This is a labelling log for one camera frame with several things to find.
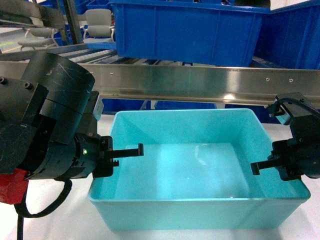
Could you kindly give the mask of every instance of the light blue plastic bin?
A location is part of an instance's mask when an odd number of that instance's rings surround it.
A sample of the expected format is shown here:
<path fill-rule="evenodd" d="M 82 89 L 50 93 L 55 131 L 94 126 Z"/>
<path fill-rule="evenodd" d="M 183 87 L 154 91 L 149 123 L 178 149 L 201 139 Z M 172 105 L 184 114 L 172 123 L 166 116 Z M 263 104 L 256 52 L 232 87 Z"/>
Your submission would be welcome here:
<path fill-rule="evenodd" d="M 92 182 L 89 198 L 114 231 L 276 228 L 310 197 L 275 168 L 252 174 L 272 141 L 249 109 L 119 112 L 111 136 L 115 150 L 144 144 L 144 156 Z"/>

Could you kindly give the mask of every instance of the white office chair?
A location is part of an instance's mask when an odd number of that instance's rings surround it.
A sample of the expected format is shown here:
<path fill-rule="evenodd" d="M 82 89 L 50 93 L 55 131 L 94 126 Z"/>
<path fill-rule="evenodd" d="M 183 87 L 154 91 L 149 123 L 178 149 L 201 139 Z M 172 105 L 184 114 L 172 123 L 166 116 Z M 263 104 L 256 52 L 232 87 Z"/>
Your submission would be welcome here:
<path fill-rule="evenodd" d="M 21 45 L 20 51 L 25 47 L 33 48 L 34 50 L 36 47 L 58 47 L 59 45 L 54 38 L 55 33 L 57 31 L 53 28 L 29 28 L 25 33 L 25 39 L 18 41 L 18 44 Z"/>
<path fill-rule="evenodd" d="M 85 44 L 113 42 L 115 28 L 111 26 L 111 11 L 108 9 L 91 9 L 85 12 L 88 28 L 84 31 Z"/>

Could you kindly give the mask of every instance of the black cable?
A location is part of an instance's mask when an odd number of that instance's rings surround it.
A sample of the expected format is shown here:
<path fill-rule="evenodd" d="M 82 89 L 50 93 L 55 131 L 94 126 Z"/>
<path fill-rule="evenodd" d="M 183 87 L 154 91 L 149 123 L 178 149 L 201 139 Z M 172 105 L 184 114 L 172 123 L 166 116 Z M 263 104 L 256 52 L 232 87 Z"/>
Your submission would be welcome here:
<path fill-rule="evenodd" d="M 16 240 L 24 240 L 24 217 L 18 214 Z"/>
<path fill-rule="evenodd" d="M 276 102 L 276 104 L 279 104 L 279 106 L 284 103 L 289 103 L 289 104 L 292 103 L 296 106 L 299 106 L 300 108 L 308 111 L 309 113 L 313 114 L 316 118 L 318 118 L 320 120 L 320 113 L 318 112 L 318 110 L 309 106 L 308 104 L 305 104 L 301 100 L 297 100 L 297 99 L 290 98 L 290 97 L 285 97 L 285 98 L 281 98 L 280 100 L 278 100 Z"/>
<path fill-rule="evenodd" d="M 22 202 L 19 204 L 15 204 L 14 208 L 15 211 L 18 215 L 21 215 L 24 218 L 41 218 L 44 216 L 47 216 L 48 214 L 52 213 L 54 210 L 56 210 L 67 198 L 68 194 L 71 191 L 72 188 L 72 181 L 70 179 L 64 179 L 61 180 L 61 182 L 64 182 L 63 190 L 61 191 L 60 195 L 57 197 L 56 200 L 54 200 L 53 203 L 51 203 L 49 206 L 47 206 L 44 210 L 41 212 L 31 214 L 28 211 L 27 204 L 26 204 L 26 196 L 27 196 L 27 191 L 25 191 Z"/>

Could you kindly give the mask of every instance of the blue storage bin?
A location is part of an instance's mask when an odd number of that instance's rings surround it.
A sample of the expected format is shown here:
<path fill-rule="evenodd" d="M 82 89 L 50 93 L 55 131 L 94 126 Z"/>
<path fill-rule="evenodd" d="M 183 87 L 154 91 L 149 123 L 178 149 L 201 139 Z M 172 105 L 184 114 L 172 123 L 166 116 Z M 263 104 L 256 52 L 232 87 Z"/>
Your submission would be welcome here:
<path fill-rule="evenodd" d="M 214 103 L 187 102 L 187 101 L 158 101 L 154 105 L 155 110 L 178 110 L 178 109 L 216 109 Z"/>
<path fill-rule="evenodd" d="M 86 43 L 88 49 L 110 49 L 117 50 L 117 45 L 115 41 L 107 42 L 95 42 L 95 43 Z"/>
<path fill-rule="evenodd" d="M 118 55 L 248 67 L 269 9 L 196 2 L 110 0 Z"/>
<path fill-rule="evenodd" d="M 64 46 L 64 41 L 62 41 L 61 37 L 55 37 L 54 40 L 59 46 Z"/>
<path fill-rule="evenodd" d="M 65 30 L 66 30 L 66 37 L 68 39 L 68 41 L 73 44 L 73 40 L 72 40 L 72 36 L 71 36 L 71 32 L 70 32 L 70 27 L 69 27 L 69 24 L 66 24 L 65 25 Z M 85 33 L 85 29 L 84 28 L 80 28 L 80 32 L 81 32 L 81 37 L 84 36 L 84 33 Z"/>
<path fill-rule="evenodd" d="M 250 106 L 250 105 L 237 105 L 237 104 L 226 104 L 225 109 L 250 109 L 262 124 L 280 124 L 276 117 L 270 117 L 268 109 L 263 106 Z"/>
<path fill-rule="evenodd" d="M 109 9 L 111 10 L 111 5 L 109 0 L 94 0 L 86 5 L 88 10 L 90 9 Z"/>
<path fill-rule="evenodd" d="M 60 0 L 61 2 L 61 10 L 63 12 L 63 14 L 66 14 L 66 10 L 63 4 L 63 1 Z M 81 15 L 84 14 L 87 10 L 87 4 L 89 3 L 89 0 L 76 0 L 75 1 L 75 7 L 76 7 L 76 13 Z M 52 8 L 53 4 L 52 4 L 52 0 L 47 0 L 44 2 L 39 3 L 40 5 L 47 7 L 47 8 Z"/>
<path fill-rule="evenodd" d="M 144 100 L 126 100 L 126 99 L 102 99 L 103 111 L 102 114 L 115 115 L 120 111 L 130 110 L 150 110 L 151 102 L 148 101 L 144 106 Z"/>
<path fill-rule="evenodd" d="M 290 69 L 320 69 L 320 0 L 271 11 L 255 56 Z"/>
<path fill-rule="evenodd" d="M 230 4 L 234 4 L 235 0 L 228 0 Z M 221 4 L 221 0 L 200 0 L 202 4 Z"/>
<path fill-rule="evenodd" d="M 172 0 L 172 1 L 175 1 L 175 2 L 187 2 L 187 3 L 193 3 L 194 0 Z"/>
<path fill-rule="evenodd" d="M 276 228 L 310 197 L 275 168 L 252 174 L 272 140 L 249 109 L 119 112 L 110 135 L 115 150 L 144 144 L 89 190 L 113 231 Z"/>

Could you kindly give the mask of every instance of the chair backrest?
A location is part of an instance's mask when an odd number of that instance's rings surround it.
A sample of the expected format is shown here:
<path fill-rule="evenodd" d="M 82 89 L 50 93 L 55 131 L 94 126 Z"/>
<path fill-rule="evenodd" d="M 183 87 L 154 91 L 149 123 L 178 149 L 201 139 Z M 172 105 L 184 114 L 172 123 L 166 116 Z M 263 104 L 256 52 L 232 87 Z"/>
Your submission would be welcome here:
<path fill-rule="evenodd" d="M 109 9 L 90 9 L 85 12 L 88 26 L 111 25 L 111 11 Z"/>
<path fill-rule="evenodd" d="M 35 37 L 44 37 L 49 38 L 52 35 L 51 28 L 41 28 L 41 27 L 33 27 L 30 28 L 30 33 Z"/>
<path fill-rule="evenodd" d="M 90 9 L 85 12 L 88 33 L 91 37 L 111 37 L 111 11 L 109 9 Z"/>

